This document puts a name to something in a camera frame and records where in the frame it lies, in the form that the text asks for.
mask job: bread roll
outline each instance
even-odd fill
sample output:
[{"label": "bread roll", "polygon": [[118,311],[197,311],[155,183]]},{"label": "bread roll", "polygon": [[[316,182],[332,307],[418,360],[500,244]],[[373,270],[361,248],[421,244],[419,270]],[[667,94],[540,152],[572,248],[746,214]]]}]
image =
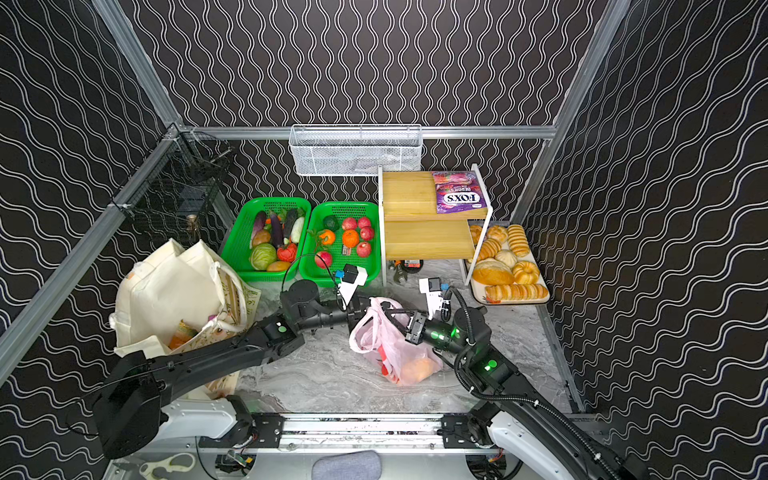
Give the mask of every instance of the bread roll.
[{"label": "bread roll", "polygon": [[512,275],[515,277],[515,283],[536,283],[539,271],[535,263],[523,261],[512,267]]},{"label": "bread roll", "polygon": [[539,300],[547,296],[547,289],[534,285],[496,285],[485,288],[485,301],[501,303],[509,300]]},{"label": "bread roll", "polygon": [[502,250],[494,258],[509,268],[512,268],[518,262],[518,258],[511,250]]},{"label": "bread roll", "polygon": [[499,225],[494,225],[488,228],[488,232],[485,234],[487,238],[498,240],[499,243],[504,243],[507,240],[507,230]]},{"label": "bread roll", "polygon": [[470,225],[469,233],[472,235],[472,243],[477,245],[480,241],[480,233],[482,233],[482,227],[479,225]]},{"label": "bread roll", "polygon": [[480,246],[480,254],[478,260],[485,260],[486,258],[495,257],[498,252],[502,250],[502,244],[498,240],[488,238]]},{"label": "bread roll", "polygon": [[531,252],[528,239],[525,238],[525,232],[520,225],[507,227],[507,243],[509,243],[509,249],[518,257],[525,257]]},{"label": "bread roll", "polygon": [[508,266],[498,260],[488,258],[482,262],[477,262],[475,271],[472,273],[472,279],[483,285],[504,285],[513,283],[515,276]]}]

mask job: white wire mesh basket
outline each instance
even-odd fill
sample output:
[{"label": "white wire mesh basket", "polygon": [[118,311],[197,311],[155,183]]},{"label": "white wire mesh basket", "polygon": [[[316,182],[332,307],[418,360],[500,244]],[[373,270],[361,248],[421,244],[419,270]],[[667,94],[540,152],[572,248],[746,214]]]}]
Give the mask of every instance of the white wire mesh basket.
[{"label": "white wire mesh basket", "polygon": [[288,140],[296,173],[375,177],[422,169],[422,126],[293,125]]}]

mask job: cloth bag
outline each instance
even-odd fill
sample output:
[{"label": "cloth bag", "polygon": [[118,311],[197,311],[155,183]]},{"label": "cloth bag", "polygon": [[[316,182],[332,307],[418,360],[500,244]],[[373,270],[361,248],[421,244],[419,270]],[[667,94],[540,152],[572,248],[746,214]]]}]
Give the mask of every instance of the cloth bag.
[{"label": "cloth bag", "polygon": [[[149,359],[198,349],[248,329],[261,292],[248,286],[205,242],[184,249],[168,240],[136,263],[118,288],[109,326],[119,356],[142,350]],[[185,344],[168,347],[179,322],[198,331]],[[231,394],[237,373],[208,383],[191,398]]]},{"label": "cloth bag", "polygon": [[[413,345],[384,315],[382,302],[392,308],[402,306],[390,298],[371,297],[366,315],[349,334],[349,348],[362,353],[373,365],[381,367],[382,375],[397,385],[408,386],[421,382],[442,368],[442,360],[426,343]],[[408,316],[396,313],[395,320],[405,326]]]}]

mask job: green plastic basket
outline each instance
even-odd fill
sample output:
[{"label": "green plastic basket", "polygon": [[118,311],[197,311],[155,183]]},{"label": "green plastic basket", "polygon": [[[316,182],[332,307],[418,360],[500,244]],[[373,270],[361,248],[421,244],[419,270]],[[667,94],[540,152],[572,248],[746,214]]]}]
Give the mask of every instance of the green plastic basket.
[{"label": "green plastic basket", "polygon": [[[336,234],[336,241],[333,242],[333,245],[326,247],[333,256],[333,265],[330,266],[331,273],[343,269],[344,265],[348,263],[363,266],[368,272],[368,280],[366,281],[366,285],[368,285],[379,275],[382,269],[381,243],[379,240],[379,207],[370,202],[325,202],[315,207],[315,210],[312,210],[309,230],[315,233],[325,230],[323,219],[328,215],[336,215],[339,222],[343,222],[347,217],[352,217],[355,220],[360,217],[368,217],[371,220],[376,235],[373,237],[373,240],[370,240],[372,252],[368,258],[358,257],[354,250],[351,255],[342,255],[344,245],[341,241],[343,233],[341,228],[334,232]],[[316,240],[307,238],[301,252],[314,253],[315,248]],[[317,266],[314,257],[304,257],[299,262],[299,273],[301,273],[302,278],[312,280],[319,286],[333,286],[332,280],[328,277],[327,270]]]},{"label": "green plastic basket", "polygon": [[[253,221],[256,219],[256,214],[261,210],[264,210],[267,214],[269,214],[270,210],[279,212],[283,208],[286,210],[290,208],[304,209],[307,219],[310,218],[310,212],[312,211],[310,202],[303,198],[296,197],[254,198],[240,209],[240,214],[237,215],[237,220],[235,220],[235,224],[232,227],[230,237],[227,239],[227,243],[224,245],[224,250],[221,252],[221,258],[230,264],[237,274],[240,275],[240,278],[246,282],[283,281],[283,276],[286,274],[285,272],[257,272],[250,265],[250,235],[253,232]],[[298,246],[299,252],[304,247],[308,224],[308,221],[304,221],[304,227],[301,230],[301,238]],[[288,269],[288,278],[294,278],[296,276],[298,267],[298,262],[293,262],[293,265]]]}]

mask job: wooden shelf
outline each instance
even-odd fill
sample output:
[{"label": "wooden shelf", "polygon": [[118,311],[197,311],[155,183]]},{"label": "wooden shelf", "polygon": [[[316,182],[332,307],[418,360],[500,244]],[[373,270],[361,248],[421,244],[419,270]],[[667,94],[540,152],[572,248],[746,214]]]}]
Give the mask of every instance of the wooden shelf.
[{"label": "wooden shelf", "polygon": [[384,220],[387,222],[481,220],[488,214],[487,208],[478,208],[456,214],[438,214],[437,193],[435,192],[432,172],[384,172],[382,178]]},{"label": "wooden shelf", "polygon": [[471,259],[475,254],[467,220],[387,220],[384,222],[384,234],[387,260]]}]

